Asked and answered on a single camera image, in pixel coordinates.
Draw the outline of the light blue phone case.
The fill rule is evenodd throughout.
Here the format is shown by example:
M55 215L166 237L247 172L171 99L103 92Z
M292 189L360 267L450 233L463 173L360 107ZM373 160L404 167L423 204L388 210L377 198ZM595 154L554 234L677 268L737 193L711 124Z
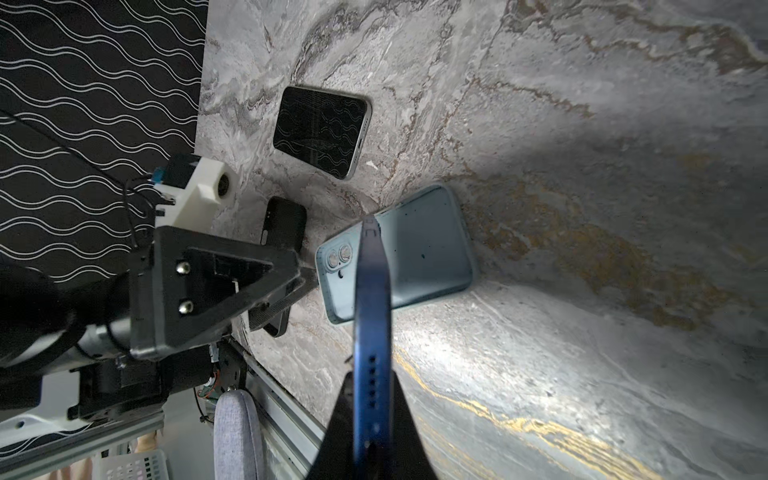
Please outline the light blue phone case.
M477 277L460 205L449 187L429 185L375 214L382 234L392 308L406 309L457 295ZM315 265L326 317L335 325L354 318L360 222L322 243Z

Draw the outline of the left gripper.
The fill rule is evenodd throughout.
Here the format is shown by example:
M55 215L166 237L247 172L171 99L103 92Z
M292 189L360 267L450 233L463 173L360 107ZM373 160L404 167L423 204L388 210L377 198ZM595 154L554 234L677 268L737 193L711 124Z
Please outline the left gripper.
M218 341L248 311L248 330L286 332L291 307L318 286L291 250L172 226L128 257L130 353L158 361Z

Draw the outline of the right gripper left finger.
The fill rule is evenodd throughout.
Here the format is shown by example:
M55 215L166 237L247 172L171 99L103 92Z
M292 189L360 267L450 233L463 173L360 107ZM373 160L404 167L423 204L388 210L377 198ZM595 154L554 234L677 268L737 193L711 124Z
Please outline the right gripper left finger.
M317 456L306 480L354 478L353 460L353 373L344 377Z

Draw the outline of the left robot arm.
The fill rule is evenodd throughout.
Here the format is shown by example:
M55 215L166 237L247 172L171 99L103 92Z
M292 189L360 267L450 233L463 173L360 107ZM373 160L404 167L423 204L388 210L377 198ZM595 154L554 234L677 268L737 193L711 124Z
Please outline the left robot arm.
M315 281L299 263L303 225L252 244L160 227L115 277L62 289L1 268L1 449L84 423L151 413L211 378L209 346L249 315L274 336Z

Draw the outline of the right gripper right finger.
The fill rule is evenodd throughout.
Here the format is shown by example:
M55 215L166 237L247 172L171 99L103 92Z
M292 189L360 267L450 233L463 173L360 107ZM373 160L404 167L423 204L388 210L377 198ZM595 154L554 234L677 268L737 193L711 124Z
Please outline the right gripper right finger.
M437 480L396 373L392 381L392 478Z

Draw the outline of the blue phone black screen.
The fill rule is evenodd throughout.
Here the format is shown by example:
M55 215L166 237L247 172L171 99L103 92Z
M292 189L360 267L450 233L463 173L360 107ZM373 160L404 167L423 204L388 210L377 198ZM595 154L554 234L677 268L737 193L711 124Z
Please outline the blue phone black screen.
M353 464L356 479L392 477L392 318L381 228L362 221L354 289Z

